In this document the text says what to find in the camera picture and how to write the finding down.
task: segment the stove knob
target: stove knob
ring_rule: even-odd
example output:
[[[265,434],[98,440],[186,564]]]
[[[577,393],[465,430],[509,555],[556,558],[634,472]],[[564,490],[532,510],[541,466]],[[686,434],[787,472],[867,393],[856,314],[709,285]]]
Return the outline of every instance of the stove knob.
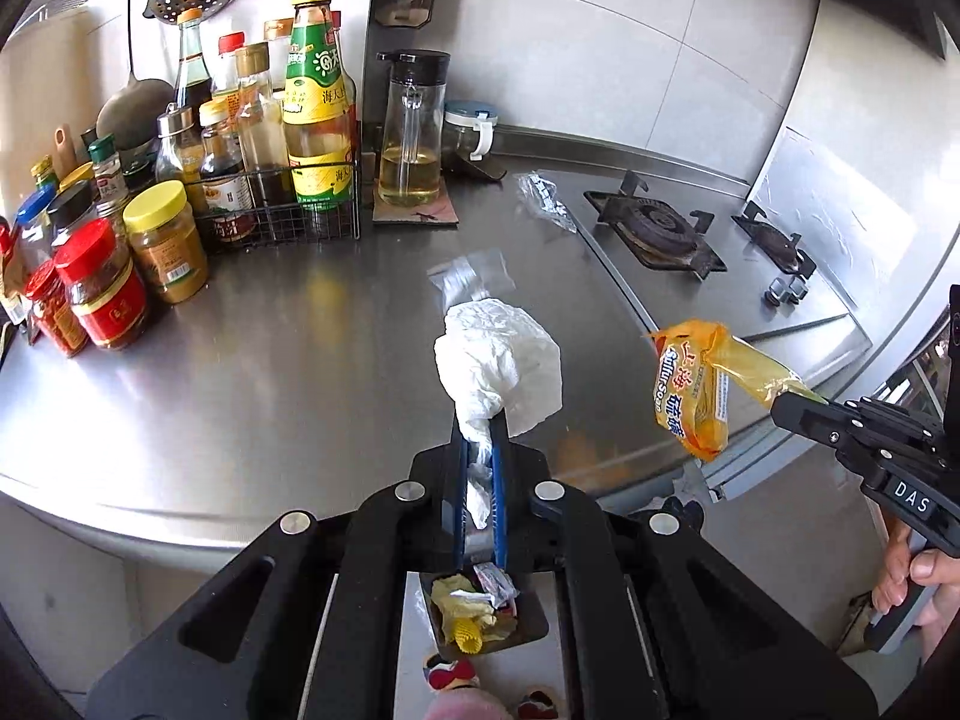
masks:
[[[791,303],[797,304],[800,300],[806,298],[810,288],[806,285],[806,279],[803,276],[794,276],[790,281],[789,294],[786,296]]]
[[[781,276],[776,276],[776,278],[770,282],[770,286],[767,287],[766,292],[763,294],[763,299],[772,306],[779,306],[781,303],[784,303],[789,299],[789,292],[790,285],[786,283],[786,280]]]

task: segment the glass oil dispenser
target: glass oil dispenser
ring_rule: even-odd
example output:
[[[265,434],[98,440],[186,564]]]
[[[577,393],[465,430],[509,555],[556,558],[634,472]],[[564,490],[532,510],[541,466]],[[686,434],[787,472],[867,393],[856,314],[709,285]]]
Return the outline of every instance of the glass oil dispenser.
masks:
[[[450,55],[411,49],[377,58],[394,63],[383,124],[379,194],[394,205],[421,205],[440,191],[440,132]]]

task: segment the red bottle cap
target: red bottle cap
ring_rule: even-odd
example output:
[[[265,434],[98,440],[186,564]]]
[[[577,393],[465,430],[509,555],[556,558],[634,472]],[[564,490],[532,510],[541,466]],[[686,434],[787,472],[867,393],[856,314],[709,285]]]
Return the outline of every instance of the red bottle cap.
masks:
[[[88,221],[56,252],[56,272],[64,284],[76,284],[109,260],[115,244],[116,237],[108,220]]]
[[[221,53],[235,52],[239,47],[243,46],[244,40],[243,32],[231,32],[229,35],[224,35],[217,41],[217,50]]]
[[[36,300],[40,295],[43,295],[46,290],[50,289],[50,284],[54,280],[59,280],[59,276],[56,275],[54,261],[47,260],[27,279],[23,293],[27,296],[28,300]]]

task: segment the blue lid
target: blue lid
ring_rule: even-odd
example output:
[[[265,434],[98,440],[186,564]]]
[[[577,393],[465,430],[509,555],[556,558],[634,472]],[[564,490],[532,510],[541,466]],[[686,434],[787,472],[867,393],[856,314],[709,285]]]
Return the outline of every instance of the blue lid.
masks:
[[[33,221],[37,214],[50,205],[56,197],[56,187],[53,184],[44,184],[23,201],[20,210],[16,212],[16,221],[22,227]]]
[[[477,100],[450,100],[443,109],[448,113],[466,116],[469,119],[476,119],[482,113],[487,114],[488,119],[495,119],[498,115],[493,105],[479,103]]]

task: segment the stove burner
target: stove burner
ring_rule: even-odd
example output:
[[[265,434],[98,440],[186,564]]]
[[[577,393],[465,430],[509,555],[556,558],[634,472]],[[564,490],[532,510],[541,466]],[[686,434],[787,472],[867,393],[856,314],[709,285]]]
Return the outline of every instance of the stove burner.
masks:
[[[816,271],[817,264],[810,259],[805,251],[797,247],[800,242],[800,234],[794,233],[788,238],[774,225],[758,220],[758,216],[766,217],[766,213],[751,200],[747,203],[747,207],[743,209],[742,215],[731,218],[739,225],[740,229],[750,236],[750,240],[773,260],[774,265],[781,272],[809,279],[813,275],[813,271]]]
[[[713,214],[694,211],[691,225],[669,204],[652,197],[635,197],[646,182],[628,170],[619,194],[586,191],[584,196],[599,212],[599,223],[610,225],[640,263],[653,271],[693,271],[701,280],[712,271],[726,271],[727,266],[704,240],[713,222]]]

